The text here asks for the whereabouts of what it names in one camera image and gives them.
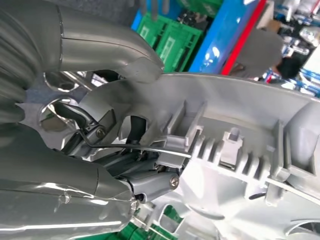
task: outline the metal rod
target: metal rod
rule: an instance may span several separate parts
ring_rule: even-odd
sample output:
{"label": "metal rod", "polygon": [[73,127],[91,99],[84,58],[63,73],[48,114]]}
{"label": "metal rod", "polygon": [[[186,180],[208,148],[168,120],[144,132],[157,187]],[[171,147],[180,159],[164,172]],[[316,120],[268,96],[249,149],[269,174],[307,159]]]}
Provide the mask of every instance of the metal rod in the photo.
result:
{"label": "metal rod", "polygon": [[269,177],[268,177],[266,180],[266,182],[269,183],[269,184],[272,184],[272,185],[275,185],[275,186],[278,186],[279,188],[285,189],[285,190],[287,190],[288,192],[291,192],[291,193],[293,193],[293,194],[300,196],[301,198],[304,198],[304,199],[309,200],[310,202],[312,202],[314,204],[320,206],[320,200],[319,199],[314,197],[314,196],[309,195],[307,193],[304,193],[304,192],[300,191],[300,190],[295,189],[294,187],[285,184],[284,182],[274,180],[274,179],[272,179],[272,178],[269,178]]}
{"label": "metal rod", "polygon": [[85,140],[86,144],[88,144],[91,148],[94,149],[111,149],[111,148],[117,148],[117,149],[134,149],[134,150],[143,150],[143,151],[149,151],[149,152],[156,152],[156,153],[166,153],[171,154],[175,156],[180,156],[183,158],[192,157],[191,154],[185,152],[185,151],[179,151],[175,149],[166,149],[163,147],[156,147],[156,146],[141,146],[137,144],[104,144],[104,145],[93,145],[89,142],[89,140],[81,130],[78,130],[78,132]]}
{"label": "metal rod", "polygon": [[71,71],[62,71],[63,75],[70,79],[71,81],[82,86],[87,90],[92,91],[97,87],[94,84],[87,81],[85,78]]}

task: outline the green plastic crate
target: green plastic crate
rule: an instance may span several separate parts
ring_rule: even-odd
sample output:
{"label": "green plastic crate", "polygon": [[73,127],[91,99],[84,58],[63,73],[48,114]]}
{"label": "green plastic crate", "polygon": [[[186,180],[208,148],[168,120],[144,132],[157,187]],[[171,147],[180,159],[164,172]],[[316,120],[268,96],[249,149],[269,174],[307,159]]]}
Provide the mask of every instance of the green plastic crate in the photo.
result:
{"label": "green plastic crate", "polygon": [[[165,208],[164,214],[177,223],[180,223],[183,220],[179,217],[176,210],[172,206],[168,206]],[[172,236],[169,232],[160,226],[152,224],[151,227],[165,236],[166,239],[177,240],[176,237]],[[129,223],[128,226],[119,232],[89,236],[82,238],[81,240],[166,240],[165,238],[152,230],[146,232],[133,223]]]}
{"label": "green plastic crate", "polygon": [[223,0],[177,0],[185,9],[214,18]]}
{"label": "green plastic crate", "polygon": [[171,21],[155,52],[165,64],[165,72],[183,72],[202,31]]}
{"label": "green plastic crate", "polygon": [[148,12],[142,18],[137,32],[155,50],[162,36],[171,21],[171,19],[161,15],[158,15],[157,20],[154,21]]}

